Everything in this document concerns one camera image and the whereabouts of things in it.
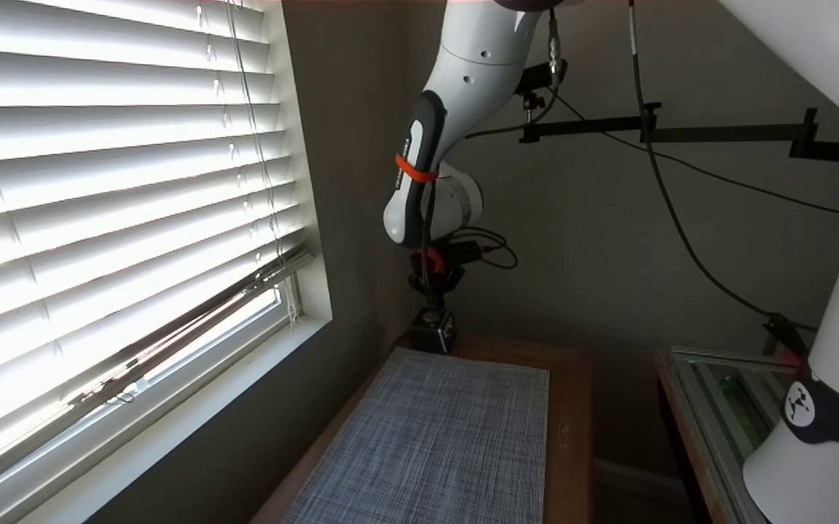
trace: gray mat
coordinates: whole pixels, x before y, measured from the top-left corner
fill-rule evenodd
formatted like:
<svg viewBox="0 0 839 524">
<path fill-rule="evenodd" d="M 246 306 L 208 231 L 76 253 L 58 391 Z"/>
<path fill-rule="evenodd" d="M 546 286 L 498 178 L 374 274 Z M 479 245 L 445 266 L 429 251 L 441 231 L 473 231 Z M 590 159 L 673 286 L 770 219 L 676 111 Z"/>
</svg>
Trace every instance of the gray mat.
<svg viewBox="0 0 839 524">
<path fill-rule="evenodd" d="M 396 349 L 285 520 L 537 524 L 547 373 Z"/>
</svg>

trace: window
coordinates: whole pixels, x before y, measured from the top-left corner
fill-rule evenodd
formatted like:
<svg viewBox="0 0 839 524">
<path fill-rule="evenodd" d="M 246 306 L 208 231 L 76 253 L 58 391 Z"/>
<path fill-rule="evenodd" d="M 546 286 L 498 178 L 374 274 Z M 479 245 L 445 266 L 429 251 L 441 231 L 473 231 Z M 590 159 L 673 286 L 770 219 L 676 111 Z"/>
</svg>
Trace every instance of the window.
<svg viewBox="0 0 839 524">
<path fill-rule="evenodd" d="M 306 202 L 279 0 L 0 0 L 0 519 L 297 322 Z"/>
</svg>

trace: white blinds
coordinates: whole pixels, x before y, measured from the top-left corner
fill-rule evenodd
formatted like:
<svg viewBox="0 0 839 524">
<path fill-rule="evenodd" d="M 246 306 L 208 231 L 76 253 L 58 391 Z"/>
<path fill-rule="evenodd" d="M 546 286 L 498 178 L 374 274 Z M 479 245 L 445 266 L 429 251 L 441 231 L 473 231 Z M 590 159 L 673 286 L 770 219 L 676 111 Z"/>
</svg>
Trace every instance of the white blinds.
<svg viewBox="0 0 839 524">
<path fill-rule="evenodd" d="M 0 0 L 0 424 L 303 241 L 269 24 Z"/>
</svg>

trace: gray wall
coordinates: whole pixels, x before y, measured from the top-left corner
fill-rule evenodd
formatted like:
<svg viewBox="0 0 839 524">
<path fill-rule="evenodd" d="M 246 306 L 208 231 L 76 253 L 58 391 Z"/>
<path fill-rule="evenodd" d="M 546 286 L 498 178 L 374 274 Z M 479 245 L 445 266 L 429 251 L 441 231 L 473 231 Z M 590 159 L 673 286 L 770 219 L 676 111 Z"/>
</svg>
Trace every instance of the gray wall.
<svg viewBox="0 0 839 524">
<path fill-rule="evenodd" d="M 561 8 L 572 75 L 565 100 L 590 116 L 632 113 L 628 2 Z M 762 46 L 716 0 L 639 5 L 647 100 L 661 125 L 799 123 L 839 111 Z M 489 125 L 517 123 L 517 104 Z M 724 174 L 839 206 L 839 165 L 786 159 L 786 145 L 661 145 Z M 517 274 L 470 272 L 457 322 L 590 349 L 596 357 L 596 451 L 673 475 L 655 405 L 654 355 L 670 343 L 762 353 L 766 336 L 690 266 L 644 154 L 603 138 L 517 145 L 476 139 L 456 162 L 485 184 L 485 225 L 511 237 Z M 700 256 L 743 296 L 820 322 L 839 266 L 839 219 L 766 202 L 661 162 Z"/>
<path fill-rule="evenodd" d="M 403 24 L 400 5 L 288 2 L 336 320 L 93 520 L 249 520 L 408 322 L 380 228 L 412 104 Z"/>
</svg>

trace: orange stripe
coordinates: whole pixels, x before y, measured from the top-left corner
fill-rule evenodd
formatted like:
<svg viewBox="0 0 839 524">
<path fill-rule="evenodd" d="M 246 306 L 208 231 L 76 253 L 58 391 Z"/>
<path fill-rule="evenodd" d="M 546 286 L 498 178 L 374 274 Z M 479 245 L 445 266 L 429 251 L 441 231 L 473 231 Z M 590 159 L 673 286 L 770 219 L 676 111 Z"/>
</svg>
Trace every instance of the orange stripe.
<svg viewBox="0 0 839 524">
<path fill-rule="evenodd" d="M 396 168 L 408 174 L 413 184 L 435 184 L 437 174 L 413 168 L 403 154 L 393 157 Z"/>
</svg>

